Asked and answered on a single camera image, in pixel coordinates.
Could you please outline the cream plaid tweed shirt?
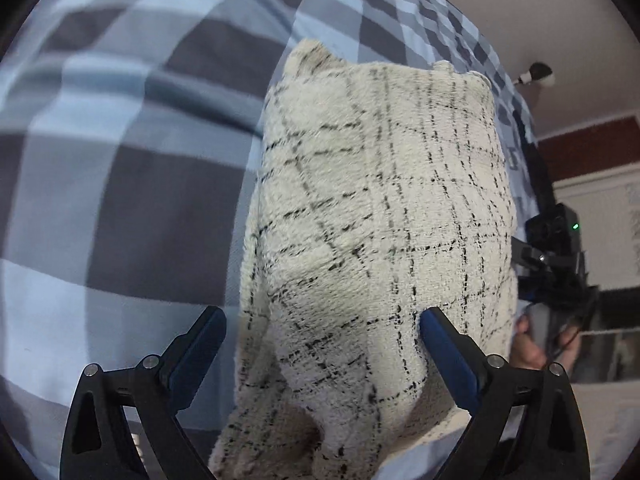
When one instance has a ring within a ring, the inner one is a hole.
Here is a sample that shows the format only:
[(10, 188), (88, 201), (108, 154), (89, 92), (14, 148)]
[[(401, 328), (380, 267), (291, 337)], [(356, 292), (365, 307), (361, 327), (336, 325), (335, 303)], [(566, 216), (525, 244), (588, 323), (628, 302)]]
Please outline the cream plaid tweed shirt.
[(510, 346), (516, 211), (490, 83), (291, 52), (268, 91), (221, 479), (369, 479), (462, 426), (420, 339), (438, 307)]

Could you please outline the black garment on bed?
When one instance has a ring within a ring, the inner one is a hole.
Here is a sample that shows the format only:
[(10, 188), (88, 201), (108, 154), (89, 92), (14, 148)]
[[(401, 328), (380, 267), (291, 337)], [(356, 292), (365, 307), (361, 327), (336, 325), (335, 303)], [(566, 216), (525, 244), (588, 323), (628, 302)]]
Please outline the black garment on bed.
[(549, 176), (548, 166), (544, 162), (535, 143), (530, 143), (526, 138), (526, 130), (519, 112), (513, 113), (513, 118), (518, 125), (521, 149), (526, 162), (530, 185), (532, 186), (538, 210), (546, 214), (555, 206), (555, 196), (552, 181)]

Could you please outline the blue grey checkered bedsheet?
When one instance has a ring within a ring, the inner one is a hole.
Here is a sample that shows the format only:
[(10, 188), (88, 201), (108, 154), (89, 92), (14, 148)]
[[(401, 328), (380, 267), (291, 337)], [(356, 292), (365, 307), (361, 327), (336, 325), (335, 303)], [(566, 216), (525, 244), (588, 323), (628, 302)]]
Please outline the blue grey checkered bedsheet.
[(82, 370), (238, 317), (262, 100), (299, 40), (492, 82), (518, 218), (532, 118), (447, 0), (36, 0), (1, 63), (1, 420), (54, 479)]

